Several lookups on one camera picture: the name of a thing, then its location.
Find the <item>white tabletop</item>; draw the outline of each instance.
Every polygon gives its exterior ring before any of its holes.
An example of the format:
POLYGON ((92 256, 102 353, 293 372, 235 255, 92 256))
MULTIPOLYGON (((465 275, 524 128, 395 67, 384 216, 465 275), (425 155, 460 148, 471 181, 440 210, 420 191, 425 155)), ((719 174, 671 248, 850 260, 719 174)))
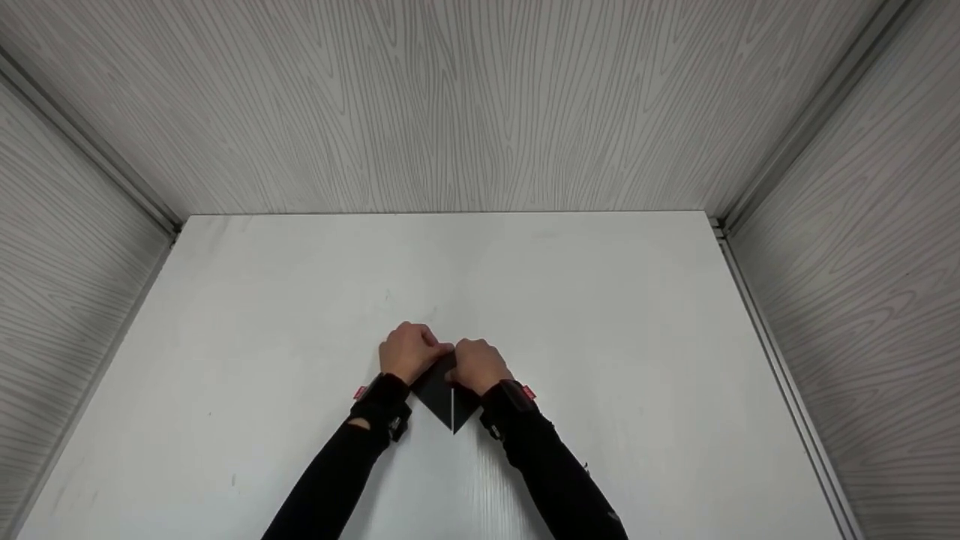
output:
MULTIPOLYGON (((839 538, 700 212, 194 216, 20 538, 256 539, 403 320, 486 337, 634 538, 839 538)), ((411 399, 345 538, 530 538, 411 399)))

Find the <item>gray patterned wall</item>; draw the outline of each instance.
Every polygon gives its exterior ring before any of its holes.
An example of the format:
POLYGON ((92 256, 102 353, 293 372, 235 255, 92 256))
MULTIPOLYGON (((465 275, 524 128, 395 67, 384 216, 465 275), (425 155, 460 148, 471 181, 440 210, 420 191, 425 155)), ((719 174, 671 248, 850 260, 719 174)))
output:
POLYGON ((732 243, 871 540, 960 538, 958 88, 931 2, 732 243))
POLYGON ((0 0, 181 217, 705 209, 875 0, 0 0))
POLYGON ((0 538, 166 245, 0 84, 0 538))

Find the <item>wristband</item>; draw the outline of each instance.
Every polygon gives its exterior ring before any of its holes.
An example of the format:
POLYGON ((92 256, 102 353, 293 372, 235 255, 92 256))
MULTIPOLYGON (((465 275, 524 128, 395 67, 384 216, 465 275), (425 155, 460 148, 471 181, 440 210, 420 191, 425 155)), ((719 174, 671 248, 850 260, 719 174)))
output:
POLYGON ((505 379, 498 382, 481 398, 483 414, 480 415, 480 424, 494 439, 502 441, 503 428, 517 415, 540 410, 532 395, 529 388, 515 380, 505 379))
MULTIPOLYGON (((370 423, 371 431, 386 432, 389 439, 396 442, 407 431, 411 413, 406 404, 409 395, 410 388, 403 380, 396 375, 381 373, 360 393, 350 408, 347 421, 362 418, 370 423)), ((384 447, 390 444, 389 439, 384 447)))

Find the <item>right hand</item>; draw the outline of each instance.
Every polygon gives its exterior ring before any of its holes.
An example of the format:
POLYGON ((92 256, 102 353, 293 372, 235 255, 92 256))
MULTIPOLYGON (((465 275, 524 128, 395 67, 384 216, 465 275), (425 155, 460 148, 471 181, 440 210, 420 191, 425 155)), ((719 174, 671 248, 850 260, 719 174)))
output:
POLYGON ((503 356, 486 339, 461 339, 457 343, 456 356, 457 367, 446 373, 446 380, 459 382, 478 396, 483 396, 502 380, 514 378, 503 356))

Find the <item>wrist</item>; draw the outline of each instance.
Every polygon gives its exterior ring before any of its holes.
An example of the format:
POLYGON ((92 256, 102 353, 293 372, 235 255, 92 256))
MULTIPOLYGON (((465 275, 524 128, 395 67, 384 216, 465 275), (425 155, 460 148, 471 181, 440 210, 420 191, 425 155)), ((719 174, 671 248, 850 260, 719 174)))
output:
POLYGON ((384 370, 381 370, 380 373, 382 373, 383 375, 390 375, 390 376, 396 377, 397 379, 400 379, 400 381, 406 384, 407 386, 410 386, 411 384, 413 384, 414 380, 417 379, 416 375, 412 373, 405 373, 403 370, 399 370, 399 369, 384 369, 384 370))
POLYGON ((480 396, 481 398, 490 392, 491 388, 500 384, 502 380, 514 380, 514 376, 508 374, 503 375, 502 377, 490 378, 489 380, 484 380, 483 383, 478 384, 473 388, 473 393, 480 396))

